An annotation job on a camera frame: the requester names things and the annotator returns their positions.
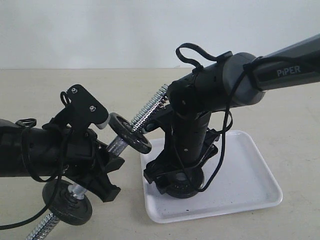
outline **white wall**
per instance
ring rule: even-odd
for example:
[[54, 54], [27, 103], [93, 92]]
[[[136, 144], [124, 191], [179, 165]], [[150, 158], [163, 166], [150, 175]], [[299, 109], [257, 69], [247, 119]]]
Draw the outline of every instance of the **white wall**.
[[320, 0], [0, 0], [0, 68], [186, 67], [184, 42], [266, 55], [318, 34], [319, 12]]

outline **threaded metal rod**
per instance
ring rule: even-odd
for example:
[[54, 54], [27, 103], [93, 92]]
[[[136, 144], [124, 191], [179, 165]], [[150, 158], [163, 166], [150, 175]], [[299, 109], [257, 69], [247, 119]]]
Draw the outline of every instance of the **threaded metal rod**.
[[[164, 84], [151, 98], [151, 100], [138, 112], [138, 114], [131, 120], [130, 124], [132, 126], [133, 132], [140, 131], [148, 119], [156, 113], [156, 111], [162, 107], [167, 101], [167, 90], [168, 85]], [[128, 146], [128, 144], [119, 136], [116, 136], [113, 141], [108, 145], [106, 150], [119, 156]], [[69, 192], [73, 194], [77, 199], [81, 199], [84, 196], [86, 189], [78, 184], [73, 184]], [[38, 224], [38, 226], [27, 236], [25, 240], [43, 240], [48, 234], [54, 229], [54, 227], [59, 223], [59, 218], [53, 213], [49, 213], [44, 217], [44, 219]]]
[[49, 213], [26, 237], [25, 240], [43, 240], [51, 230], [60, 222], [59, 218], [53, 213]]

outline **white tray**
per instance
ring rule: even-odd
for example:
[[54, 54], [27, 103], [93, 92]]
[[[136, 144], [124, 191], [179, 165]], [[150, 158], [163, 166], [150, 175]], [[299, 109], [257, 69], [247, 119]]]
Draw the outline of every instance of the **white tray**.
[[[165, 139], [150, 142], [152, 151], [141, 154], [142, 171], [163, 150]], [[221, 142], [215, 145], [219, 153], [203, 167], [205, 183], [219, 161]], [[283, 198], [254, 141], [239, 130], [226, 134], [224, 162], [206, 191], [191, 198], [177, 199], [168, 194], [161, 195], [154, 182], [148, 184], [144, 177], [142, 179], [146, 212], [154, 222], [161, 224], [274, 207]]]

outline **table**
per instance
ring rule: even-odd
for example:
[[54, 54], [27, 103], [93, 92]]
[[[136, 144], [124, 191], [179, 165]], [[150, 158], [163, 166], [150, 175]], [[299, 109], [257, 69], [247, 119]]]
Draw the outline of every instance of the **table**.
[[[47, 123], [62, 108], [59, 94], [82, 84], [107, 109], [130, 120], [162, 84], [190, 69], [1, 70], [0, 118], [15, 122], [37, 118]], [[93, 215], [82, 226], [63, 222], [48, 240], [317, 240], [320, 238], [320, 84], [267, 92], [257, 105], [233, 109], [233, 129], [250, 134], [283, 191], [273, 208], [158, 224], [145, 210], [140, 154], [130, 147], [122, 153], [120, 170], [109, 177], [121, 192], [102, 203], [88, 193]], [[211, 116], [210, 127], [220, 129], [223, 114]], [[98, 130], [109, 143], [115, 133]], [[146, 135], [161, 138], [156, 130]], [[0, 179], [0, 224], [33, 216], [44, 203], [43, 183], [29, 177]], [[38, 224], [0, 231], [0, 240], [22, 240]]]

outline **bolt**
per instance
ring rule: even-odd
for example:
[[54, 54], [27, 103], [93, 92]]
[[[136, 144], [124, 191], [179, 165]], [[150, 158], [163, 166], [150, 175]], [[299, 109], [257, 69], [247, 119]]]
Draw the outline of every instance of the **bolt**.
[[73, 87], [73, 88], [71, 89], [71, 92], [72, 92], [73, 94], [76, 94], [76, 93], [78, 92], [78, 90], [77, 90], [75, 87]]
[[89, 109], [91, 112], [94, 112], [94, 111], [96, 111], [97, 108], [95, 106], [90, 106]]
[[[140, 112], [131, 120], [130, 125], [132, 126], [132, 130], [134, 132], [140, 131], [144, 125], [147, 123], [148, 119], [161, 107], [164, 105], [164, 103], [167, 100], [166, 94], [167, 94], [168, 86], [165, 84], [163, 85], [151, 98], [151, 100], [140, 110]], [[94, 112], [96, 110], [95, 106], [90, 106], [90, 111]], [[128, 144], [119, 136], [116, 136], [113, 141], [108, 145], [106, 150], [110, 153], [113, 153], [116, 156], [119, 156], [123, 150], [128, 146]], [[68, 190], [71, 191], [71, 194], [75, 196], [76, 198], [80, 199], [82, 195], [85, 194], [87, 191], [84, 187], [73, 184], [70, 187], [68, 187]], [[47, 227], [36, 227], [29, 236], [33, 236], [34, 232], [37, 232], [36, 236], [40, 236], [38, 238], [30, 238], [29, 236], [26, 238], [26, 240], [43, 240], [45, 239], [49, 233], [52, 231], [52, 229], [58, 224], [59, 218], [53, 215], [53, 213], [49, 213], [45, 218], [41, 221], [39, 225], [41, 225], [43, 222], [46, 222], [47, 218], [55, 217], [57, 220], [57, 223], [53, 226], [47, 229]]]

